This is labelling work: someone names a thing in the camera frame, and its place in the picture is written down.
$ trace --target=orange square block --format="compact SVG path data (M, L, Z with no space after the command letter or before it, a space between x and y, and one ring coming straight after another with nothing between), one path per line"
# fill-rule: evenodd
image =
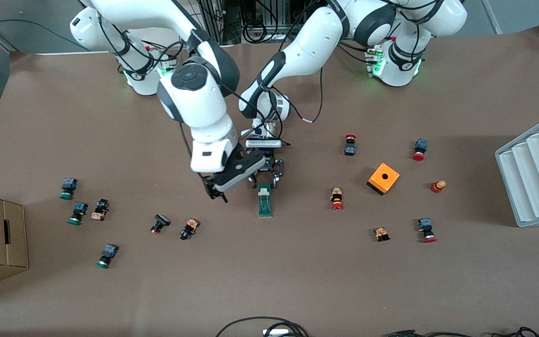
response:
M391 169L388 165L381 163L380 167L368 179L367 186L383 196L392 188L392 185L394 185L394 182L399 176L398 172Z

